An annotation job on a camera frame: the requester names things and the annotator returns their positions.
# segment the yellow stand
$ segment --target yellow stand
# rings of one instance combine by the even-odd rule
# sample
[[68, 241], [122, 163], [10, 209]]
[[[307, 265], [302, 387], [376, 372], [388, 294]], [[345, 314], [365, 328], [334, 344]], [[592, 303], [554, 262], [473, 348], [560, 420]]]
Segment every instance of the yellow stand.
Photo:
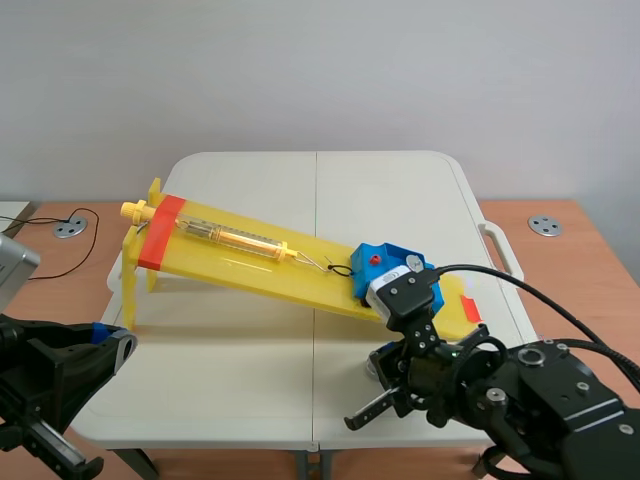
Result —
[[[160, 192], [160, 179], [149, 189], [148, 205], [157, 207], [164, 199]], [[300, 232], [260, 222], [223, 210], [186, 201], [181, 214], [226, 225], [267, 238], [286, 241], [290, 248], [304, 252], [316, 262], [326, 266], [330, 259], [337, 265], [349, 265], [354, 248], [328, 242]], [[135, 327], [136, 267], [147, 238], [148, 228], [131, 227], [122, 244], [122, 303], [126, 328]], [[280, 298], [312, 308], [355, 317], [380, 321], [371, 308], [363, 307], [352, 296], [352, 280], [333, 272], [285, 259], [254, 255], [234, 248], [212, 244], [174, 229], [169, 238], [160, 271], [193, 278], [208, 283]], [[153, 290], [157, 272], [147, 269], [147, 289]], [[464, 284], [452, 275], [443, 276], [440, 286], [445, 307], [436, 318], [438, 332], [444, 338], [457, 340], [475, 328], [458, 308]]]

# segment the white wall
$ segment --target white wall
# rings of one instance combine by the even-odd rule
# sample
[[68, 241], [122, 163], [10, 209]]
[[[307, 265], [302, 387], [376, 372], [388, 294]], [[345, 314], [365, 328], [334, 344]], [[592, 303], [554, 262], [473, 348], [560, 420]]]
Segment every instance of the white wall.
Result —
[[3, 0], [0, 198], [135, 198], [200, 151], [434, 149], [479, 197], [577, 198], [640, 279], [638, 18], [637, 0]]

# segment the wooden table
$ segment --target wooden table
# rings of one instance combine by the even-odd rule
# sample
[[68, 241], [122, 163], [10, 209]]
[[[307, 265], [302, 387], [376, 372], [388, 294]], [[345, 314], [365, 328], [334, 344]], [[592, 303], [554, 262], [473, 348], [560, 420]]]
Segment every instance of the wooden table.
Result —
[[[78, 206], [87, 205], [45, 204], [35, 216], [65, 217]], [[100, 231], [87, 262], [66, 277], [30, 282], [6, 314], [62, 323], [99, 321], [111, 297], [106, 276], [128, 224], [119, 217], [119, 204], [88, 206], [100, 215]], [[485, 217], [506, 232], [529, 283], [587, 323], [611, 347], [640, 362], [640, 289], [575, 202], [489, 201], [481, 206]], [[546, 238], [532, 232], [527, 218], [542, 213], [557, 218], [565, 233]], [[17, 240], [42, 256], [38, 275], [60, 273], [83, 258], [95, 225], [91, 215], [87, 216], [90, 231], [64, 243], [53, 236], [51, 225], [26, 226], [20, 231]], [[581, 338], [546, 306], [524, 292], [521, 295], [539, 334]], [[640, 406], [638, 395], [607, 359], [589, 353], [579, 356], [629, 405]], [[68, 432], [67, 437], [87, 456], [105, 457], [101, 480], [138, 480], [113, 453], [88, 445], [73, 432]], [[335, 456], [333, 478], [470, 479], [470, 468], [478, 453], [475, 448], [350, 450]], [[152, 450], [150, 454], [163, 479], [295, 478], [293, 460], [286, 452]], [[504, 462], [501, 466], [512, 468], [513, 464]], [[0, 471], [3, 478], [15, 480], [57, 478], [23, 449], [0, 454]]]

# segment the black cable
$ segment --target black cable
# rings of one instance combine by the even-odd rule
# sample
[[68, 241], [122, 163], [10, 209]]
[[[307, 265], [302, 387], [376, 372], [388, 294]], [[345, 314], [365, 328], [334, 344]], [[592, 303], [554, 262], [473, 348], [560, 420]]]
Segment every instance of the black cable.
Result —
[[341, 277], [351, 277], [353, 275], [353, 268], [351, 268], [348, 265], [329, 265], [327, 266], [327, 270], [332, 271], [333, 273], [337, 273], [338, 275], [340, 275]]
[[508, 470], [503, 470], [502, 468], [495, 466], [493, 464], [494, 458], [500, 455], [504, 455], [504, 452], [496, 445], [489, 447], [484, 451], [480, 460], [482, 461], [482, 465], [484, 466], [487, 474], [497, 480], [534, 480], [537, 478], [530, 473], [509, 472]]
[[[512, 277], [508, 273], [501, 272], [500, 270], [495, 270], [493, 268], [484, 267], [482, 265], [471, 265], [471, 264], [446, 265], [444, 267], [436, 268], [435, 271], [438, 274], [438, 276], [448, 272], [456, 272], [456, 271], [479, 272], [479, 273], [491, 275], [491, 276], [500, 278], [501, 280], [505, 280], [509, 283], [512, 283], [513, 285], [516, 285], [517, 287], [522, 288], [524, 291], [530, 293], [531, 295], [536, 297], [538, 300], [540, 300], [544, 304], [551, 307], [553, 310], [559, 313], [562, 317], [568, 320], [574, 327], [576, 327], [578, 330], [584, 333], [589, 339], [593, 340], [595, 344], [606, 347], [607, 349], [609, 348], [607, 347], [607, 344], [604, 343], [604, 341], [598, 335], [596, 335], [595, 332], [593, 332], [593, 330], [591, 330], [584, 323], [582, 323], [580, 320], [574, 317], [571, 313], [569, 313], [568, 310], [566, 310], [565, 308], [563, 308], [562, 306], [560, 306], [559, 304], [551, 300], [541, 291], [537, 290], [536, 288], [533, 288], [531, 285], [523, 282], [522, 280], [518, 280], [517, 278]], [[621, 357], [624, 357], [624, 355], [618, 352], [615, 352], [615, 353]], [[640, 393], [640, 379], [638, 378], [638, 374], [633, 370], [633, 368], [629, 367], [629, 364], [627, 362], [623, 362], [623, 361], [618, 362], [617, 360], [613, 360], [613, 361], [616, 364], [616, 366], [620, 369], [620, 371], [624, 374], [624, 376], [627, 377], [629, 382], [631, 382], [634, 388]]]
[[616, 365], [624, 364], [627, 367], [627, 371], [633, 372], [640, 377], [640, 366], [628, 357], [625, 357], [620, 352], [616, 352], [612, 348], [606, 345], [600, 345], [597, 343], [586, 342], [584, 340], [576, 340], [575, 338], [559, 338], [555, 340], [556, 343], [564, 343], [567, 347], [580, 348], [584, 350], [590, 350], [600, 355], [608, 357]]
[[517, 278], [512, 277], [508, 273], [501, 272], [500, 270], [494, 270], [493, 268], [483, 267], [482, 265], [461, 264], [461, 265], [447, 265], [445, 267], [436, 268], [436, 272], [439, 275], [442, 275], [443, 273], [455, 272], [455, 271], [460, 271], [460, 270], [470, 271], [470, 272], [480, 272], [480, 273], [484, 273], [484, 274], [487, 274], [487, 275], [492, 275], [494, 277], [498, 277], [498, 278], [500, 278], [502, 280], [505, 280], [505, 281], [507, 281], [509, 283], [512, 283], [513, 285], [516, 285], [516, 286], [520, 287], [524, 291], [526, 291], [526, 292], [530, 293], [531, 295], [533, 295], [534, 297], [536, 297], [542, 303], [545, 303], [546, 305], [548, 305], [549, 307], [554, 309], [556, 312], [558, 312], [560, 315], [562, 315], [574, 327], [576, 327], [578, 330], [580, 330], [582, 333], [584, 333], [591, 340], [593, 340], [596, 343], [599, 343], [600, 345], [604, 345], [605, 344], [602, 341], [602, 339], [600, 337], [598, 337], [598, 335], [595, 334], [595, 332], [593, 330], [591, 330], [589, 327], [587, 327], [584, 323], [582, 323], [576, 317], [571, 315], [571, 313], [569, 313], [569, 311], [566, 310], [564, 307], [558, 305], [556, 302], [551, 300], [549, 297], [547, 297], [540, 290], [538, 290], [536, 288], [533, 288], [531, 285], [523, 282], [522, 280], [518, 280]]
[[64, 220], [64, 219], [61, 219], [61, 218], [52, 218], [52, 217], [36, 217], [36, 218], [30, 218], [28, 220], [20, 220], [18, 218], [5, 217], [4, 215], [0, 215], [0, 219], [9, 220], [9, 221], [12, 221], [12, 222], [17, 222], [16, 225], [11, 225], [10, 227], [5, 228], [0, 233], [6, 233], [9, 230], [13, 230], [14, 228], [18, 228], [18, 227], [21, 227], [23, 225], [48, 225], [50, 223], [60, 223], [60, 222], [68, 223], [68, 221], [69, 221], [69, 220]]
[[476, 339], [465, 345], [464, 348], [460, 351], [460, 354], [453, 361], [453, 364], [451, 365], [451, 373], [449, 374], [447, 381], [443, 385], [444, 392], [450, 395], [453, 395], [455, 393], [455, 388], [458, 384], [458, 376], [460, 375], [462, 368], [469, 361], [471, 355], [474, 353], [474, 350], [480, 345], [484, 344], [493, 345], [498, 349], [498, 353], [500, 354], [500, 364], [503, 364], [507, 361], [509, 352], [504, 343], [494, 337], [477, 337]]
[[79, 211], [91, 212], [96, 216], [96, 227], [95, 227], [94, 232], [93, 232], [93, 241], [91, 242], [91, 247], [89, 247], [89, 251], [87, 252], [87, 254], [80, 261], [80, 263], [78, 263], [75, 267], [70, 268], [66, 272], [59, 273], [57, 275], [47, 275], [47, 276], [42, 276], [42, 277], [31, 277], [29, 280], [50, 280], [50, 279], [53, 279], [53, 278], [64, 277], [65, 275], [68, 275], [71, 272], [73, 272], [73, 271], [77, 270], [78, 268], [80, 268], [84, 264], [84, 262], [87, 261], [87, 259], [89, 258], [89, 256], [93, 252], [93, 249], [96, 246], [96, 240], [98, 239], [98, 226], [100, 225], [100, 215], [98, 215], [96, 212], [94, 212], [90, 208], [80, 207], [80, 208], [76, 208], [73, 212], [71, 212], [71, 215], [69, 215], [69, 218], [67, 220], [62, 220], [62, 221], [68, 223], [69, 220], [71, 219], [71, 217], [73, 217], [73, 215], [76, 212], [79, 212]]

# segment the silver device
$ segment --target silver device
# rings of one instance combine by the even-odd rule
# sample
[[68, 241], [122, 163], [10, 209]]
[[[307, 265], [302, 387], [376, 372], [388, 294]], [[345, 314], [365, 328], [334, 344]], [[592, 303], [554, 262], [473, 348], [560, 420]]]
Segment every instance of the silver device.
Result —
[[40, 255], [0, 234], [0, 312], [29, 280], [40, 264]]

